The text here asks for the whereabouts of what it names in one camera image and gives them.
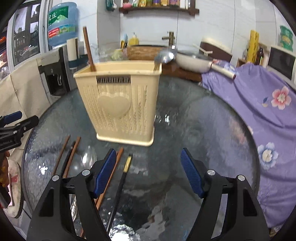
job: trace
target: round table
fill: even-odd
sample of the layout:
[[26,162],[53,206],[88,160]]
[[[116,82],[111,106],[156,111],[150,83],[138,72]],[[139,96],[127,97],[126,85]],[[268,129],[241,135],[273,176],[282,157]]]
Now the round table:
[[[260,169],[254,140],[238,114],[215,94],[196,83],[161,76],[154,125],[154,143],[150,147],[99,141],[78,90],[58,100],[40,118],[24,150],[22,185],[29,209],[35,209],[69,134],[71,138],[57,170],[60,174],[71,143],[81,136],[69,177],[83,170],[81,155],[88,145],[95,148],[97,160],[102,160],[110,148],[124,147],[99,211],[105,225],[126,159],[129,153],[133,154],[110,232],[119,240],[185,240],[202,199],[193,193],[180,163],[184,147],[220,175],[243,174],[257,193]],[[226,201],[223,195],[213,236],[221,232]],[[74,227],[80,234],[79,215]]]

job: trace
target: hand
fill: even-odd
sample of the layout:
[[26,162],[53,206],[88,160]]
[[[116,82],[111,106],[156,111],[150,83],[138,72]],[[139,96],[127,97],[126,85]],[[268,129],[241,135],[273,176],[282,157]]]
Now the hand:
[[3,187],[7,187],[9,184],[7,157],[10,157],[9,151],[4,152],[4,160],[2,166],[0,167],[0,185]]

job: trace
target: microwave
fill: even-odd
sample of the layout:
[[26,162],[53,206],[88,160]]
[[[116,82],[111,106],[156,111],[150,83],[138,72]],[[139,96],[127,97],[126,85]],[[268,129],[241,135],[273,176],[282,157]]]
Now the microwave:
[[266,69],[277,74],[296,90],[296,55],[279,46],[271,46]]

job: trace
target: floral tablecloth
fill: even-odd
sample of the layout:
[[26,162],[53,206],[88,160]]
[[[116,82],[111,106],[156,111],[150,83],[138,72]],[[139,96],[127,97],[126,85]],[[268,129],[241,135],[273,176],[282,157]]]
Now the floral tablecloth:
[[268,227],[281,226],[296,205],[296,94],[261,66],[232,69],[237,74],[234,81],[208,72],[202,75],[202,85],[248,125],[261,165],[258,200]]

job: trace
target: wall shelf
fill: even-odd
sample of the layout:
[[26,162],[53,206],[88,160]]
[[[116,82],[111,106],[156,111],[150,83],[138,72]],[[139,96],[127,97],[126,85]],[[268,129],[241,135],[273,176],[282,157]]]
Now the wall shelf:
[[131,7],[131,8],[119,8],[119,12],[123,14],[127,14],[131,11],[147,11],[147,10],[167,10],[167,11],[179,11],[179,12],[187,12],[191,16],[195,16],[196,14],[200,13],[199,9],[194,8],[179,8],[179,7],[168,7],[168,6],[151,6],[151,7]]

